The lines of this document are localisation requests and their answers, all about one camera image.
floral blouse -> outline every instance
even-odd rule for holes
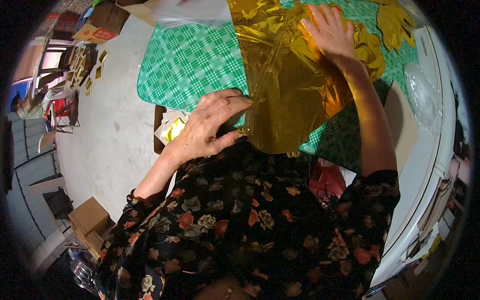
[[[359,299],[380,263],[397,172],[357,176],[324,209],[307,186],[309,156],[248,142],[183,165],[165,199],[127,196],[105,239],[101,299],[192,299],[233,275],[251,299]]]

right hand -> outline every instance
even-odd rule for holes
[[[352,22],[348,22],[345,32],[338,9],[329,9],[325,4],[320,5],[324,17],[317,6],[309,4],[309,8],[318,27],[307,19],[302,19],[301,22],[323,55],[341,71],[349,62],[357,61],[353,49]]]
[[[253,102],[250,99],[240,95],[239,91],[225,89],[200,98],[185,128],[166,146],[166,149],[171,150],[170,153],[178,164],[197,157],[218,154],[244,136],[237,131],[231,131],[216,137],[223,123],[252,105]]]

gold foil balloon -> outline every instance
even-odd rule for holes
[[[283,9],[278,0],[228,0],[228,5],[254,101],[239,131],[261,151],[295,156],[313,130],[353,100],[348,84],[303,29],[308,5],[297,1]],[[355,54],[375,81],[385,69],[380,39],[363,24],[354,22],[354,29]]]

sleeve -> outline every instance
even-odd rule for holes
[[[400,200],[398,172],[381,170],[357,176],[335,206],[336,232],[348,248],[352,289],[364,295],[380,264],[393,211]]]
[[[118,222],[112,227],[100,248],[100,257],[96,264],[94,274],[95,287],[101,299],[133,299],[138,298],[136,295],[127,295],[129,289],[128,282],[119,279],[119,276],[130,262],[129,256],[132,251],[130,246],[140,238],[144,229],[139,229],[143,222],[154,215],[165,203],[153,205],[159,202],[165,193],[154,195],[147,201],[142,198],[135,198],[133,191],[127,195],[127,204],[123,209]]]

plastic bag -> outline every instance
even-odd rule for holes
[[[152,10],[151,17],[162,28],[185,24],[221,28],[224,22],[232,21],[227,0],[161,0]]]
[[[438,107],[440,91],[418,64],[407,64],[403,72],[407,97],[417,123],[428,133],[436,134],[437,119],[442,116],[441,107]]]

